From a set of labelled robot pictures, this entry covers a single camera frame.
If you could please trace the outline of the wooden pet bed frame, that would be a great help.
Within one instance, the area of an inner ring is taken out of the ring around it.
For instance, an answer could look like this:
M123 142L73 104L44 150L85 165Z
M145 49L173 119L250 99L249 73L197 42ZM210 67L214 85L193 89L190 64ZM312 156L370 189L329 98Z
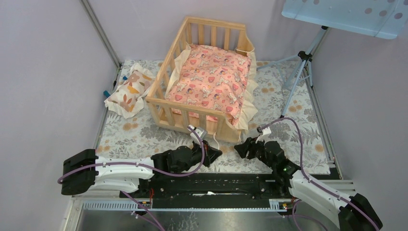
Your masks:
M188 125L193 125L207 130L209 136L216 136L216 131L221 131L225 123L225 113L165 99L171 75L176 69L176 58L192 44L215 46L238 54L254 51L254 46L244 24L187 16L147 95L147 105L157 126L186 133Z

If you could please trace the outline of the pink patterned bed cushion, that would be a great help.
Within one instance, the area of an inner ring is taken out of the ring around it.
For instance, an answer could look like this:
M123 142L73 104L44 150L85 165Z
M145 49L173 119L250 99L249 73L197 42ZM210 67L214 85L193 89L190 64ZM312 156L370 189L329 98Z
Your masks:
M239 142L241 133L249 130L249 122L257 113L253 104L253 92L258 86L255 76L254 51L238 54L192 44L176 58L165 99L225 113L225 123L216 136L223 141Z

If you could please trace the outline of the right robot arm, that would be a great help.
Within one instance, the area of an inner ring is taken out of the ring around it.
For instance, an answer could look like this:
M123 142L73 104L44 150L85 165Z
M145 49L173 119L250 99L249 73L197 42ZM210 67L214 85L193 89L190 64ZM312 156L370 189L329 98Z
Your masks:
M257 158L272 170L276 192L305 202L325 215L342 231L379 231L383 224L368 199L356 193L349 195L307 174L285 156L277 141L264 141L269 127L258 128L259 136L235 145L241 158Z

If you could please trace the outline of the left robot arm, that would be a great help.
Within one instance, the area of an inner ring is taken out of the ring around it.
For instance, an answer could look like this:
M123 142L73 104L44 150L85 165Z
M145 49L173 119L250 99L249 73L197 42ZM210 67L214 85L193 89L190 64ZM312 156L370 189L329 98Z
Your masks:
M187 177L202 166L210 165L222 155L204 138L206 130L188 125L192 148L180 146L174 150L139 159L111 159L98 156L94 149L86 149L66 159L63 174L57 182L62 195L78 195L89 190L114 190L133 193L143 198L149 185L143 180L154 176Z

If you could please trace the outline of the floral table mat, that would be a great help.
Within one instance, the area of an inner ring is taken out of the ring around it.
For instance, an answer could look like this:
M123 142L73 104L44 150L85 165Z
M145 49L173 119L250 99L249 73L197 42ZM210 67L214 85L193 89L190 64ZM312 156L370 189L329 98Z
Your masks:
M282 89L281 77L289 75L295 65L294 61L286 61L278 67L263 68L257 72L255 81L258 87L253 92L253 104L258 111L249 122L249 131L243 134L244 139L256 136L259 125L273 122L281 115L289 94L287 90ZM328 175L328 153L304 81L298 84L291 100L285 120L272 125L267 140L277 141L291 161L296 164L303 163L307 173ZM219 147L222 156L210 167L200 167L200 172L271 172L269 167L257 159L240 158L233 144L222 142L218 136L211 136L207 141L211 146ZM109 112L96 153L111 159L144 159L182 145L191 146L191 137L183 132L158 127L149 108L145 106L132 118Z

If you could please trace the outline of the floral small pillow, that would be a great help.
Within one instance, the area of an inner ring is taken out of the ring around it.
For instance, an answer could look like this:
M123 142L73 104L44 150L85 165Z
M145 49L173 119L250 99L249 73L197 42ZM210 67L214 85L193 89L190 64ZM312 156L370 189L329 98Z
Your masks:
M123 118L131 118L144 108L143 98L154 83L152 72L139 63L130 68L130 75L105 101L105 107Z

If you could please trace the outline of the blue toy item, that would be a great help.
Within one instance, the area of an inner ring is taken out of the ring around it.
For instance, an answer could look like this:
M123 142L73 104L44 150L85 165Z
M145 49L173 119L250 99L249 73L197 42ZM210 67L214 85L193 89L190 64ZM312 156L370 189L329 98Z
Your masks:
M132 101L132 94L128 89L128 85L130 83L130 76L123 76L121 81L117 83L117 86L114 88L112 92L106 91L104 94L106 99L104 100L105 103L107 102L128 102Z

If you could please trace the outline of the black tripod stand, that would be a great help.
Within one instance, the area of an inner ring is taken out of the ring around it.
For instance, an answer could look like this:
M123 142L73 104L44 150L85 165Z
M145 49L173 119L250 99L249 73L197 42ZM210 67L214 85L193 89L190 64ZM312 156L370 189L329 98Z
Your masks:
M323 37L326 35L328 32L329 27L327 26L321 26L319 32L315 36L315 38L312 40L311 44L305 51L299 51L296 55L292 55L287 58L283 58L278 61L272 61L271 63L265 65L265 67L276 67L278 69L279 74L281 75L281 79L283 81L283 86L282 88L285 90L289 91L288 99L281 111L280 118L285 117L286 112L290 106L291 98L296 90L296 87L298 85L298 82L300 81L309 81L309 85L312 88L313 87L313 74L310 72L306 76L303 76L303 72L307 71L308 67L311 67L311 63L313 60L313 54L312 51L314 51L319 44L323 41ZM298 59L297 65L289 75L289 77L284 77L281 74L281 69L279 68L279 64L286 62L286 61L293 61L294 59Z

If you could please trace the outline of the grey diagonal pole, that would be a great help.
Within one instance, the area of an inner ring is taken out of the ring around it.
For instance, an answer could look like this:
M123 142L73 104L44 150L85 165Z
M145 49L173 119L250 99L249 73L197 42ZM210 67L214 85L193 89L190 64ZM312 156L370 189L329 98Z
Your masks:
M112 62L116 66L117 69L121 67L121 62L117 56L117 53L115 52L113 46L111 45L111 42L108 39L108 36L106 35L106 32L103 29L103 26L101 25L91 3L89 0L79 0L81 3L86 15L88 16L90 22L92 23L98 37L100 38L103 46L105 47L106 51L108 52Z

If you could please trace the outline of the light blue perforated panel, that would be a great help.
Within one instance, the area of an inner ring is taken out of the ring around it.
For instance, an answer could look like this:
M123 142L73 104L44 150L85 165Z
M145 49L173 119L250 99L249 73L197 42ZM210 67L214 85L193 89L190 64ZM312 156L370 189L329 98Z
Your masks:
M408 21L406 0L287 0L284 17L363 34L395 39Z

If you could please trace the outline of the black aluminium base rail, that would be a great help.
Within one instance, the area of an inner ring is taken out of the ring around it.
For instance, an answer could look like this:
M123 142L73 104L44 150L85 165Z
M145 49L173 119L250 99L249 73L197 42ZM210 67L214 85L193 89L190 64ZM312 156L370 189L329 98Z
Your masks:
M271 174L232 173L141 180L130 196L153 211L273 211L296 200Z

